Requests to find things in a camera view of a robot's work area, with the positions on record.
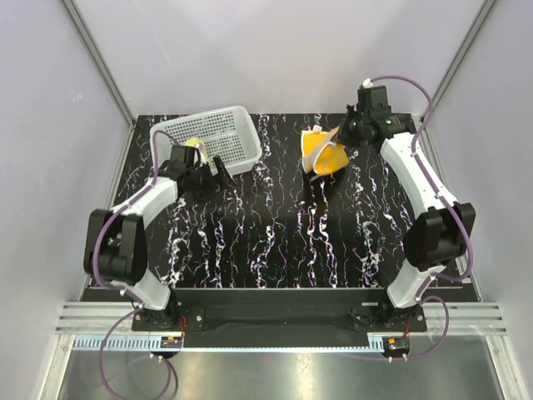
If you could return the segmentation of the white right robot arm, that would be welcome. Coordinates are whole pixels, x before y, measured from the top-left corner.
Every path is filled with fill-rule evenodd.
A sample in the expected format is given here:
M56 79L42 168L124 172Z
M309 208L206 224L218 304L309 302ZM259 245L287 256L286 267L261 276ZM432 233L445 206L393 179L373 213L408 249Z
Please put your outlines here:
M386 289L388 304L378 309L379 323L392 331L406 323L407 309L420 303L428 286L446 277L451 261L470 254L476 218L473 206L458 202L429 164L419 143L421 131L409 113L392 111L385 86L367 80L335 136L350 148L375 148L395 173L416 219L402 239L405 260Z

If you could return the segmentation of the white plastic mesh basket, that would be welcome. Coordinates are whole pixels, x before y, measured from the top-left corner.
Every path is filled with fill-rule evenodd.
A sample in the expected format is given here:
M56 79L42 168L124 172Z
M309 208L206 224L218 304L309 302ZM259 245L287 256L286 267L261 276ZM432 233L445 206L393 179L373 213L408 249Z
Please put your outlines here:
M262 157L262 145L248 111L242 106L219 108L155 124L150 129L152 159L161 166L170 158L172 145L201 139L210 161L222 159L230 175L252 170Z

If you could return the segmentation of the yellow-green and grey towel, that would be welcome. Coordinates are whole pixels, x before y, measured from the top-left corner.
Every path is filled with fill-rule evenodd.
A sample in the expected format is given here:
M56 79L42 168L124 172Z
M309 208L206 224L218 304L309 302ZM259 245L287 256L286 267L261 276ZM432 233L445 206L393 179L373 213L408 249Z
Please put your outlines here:
M193 162L195 164L208 164L211 159L208 156L207 145L199 137L192 137L185 142L186 147L194 148L193 150Z

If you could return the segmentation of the orange and grey towel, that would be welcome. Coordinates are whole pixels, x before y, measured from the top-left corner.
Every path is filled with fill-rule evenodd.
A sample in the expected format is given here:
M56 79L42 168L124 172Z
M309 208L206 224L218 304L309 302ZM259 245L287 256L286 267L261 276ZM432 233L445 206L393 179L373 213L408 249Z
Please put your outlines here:
M335 138L340 127L323 131L320 125L301 132L301 167L308 180L313 182L337 173L349 164L345 146Z

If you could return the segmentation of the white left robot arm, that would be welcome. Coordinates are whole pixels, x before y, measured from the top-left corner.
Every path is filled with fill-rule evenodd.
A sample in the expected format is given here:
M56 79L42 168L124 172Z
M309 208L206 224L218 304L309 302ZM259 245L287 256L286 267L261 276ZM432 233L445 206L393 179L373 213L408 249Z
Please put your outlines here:
M138 192L112 209L90 214L85 272L99 286L117 289L151 310L150 318L160 329L174 328L180 310L171 304L170 289L149 270L146 228L182 196L205 200L231 181L221 157L206 157L198 145L173 145L170 157Z

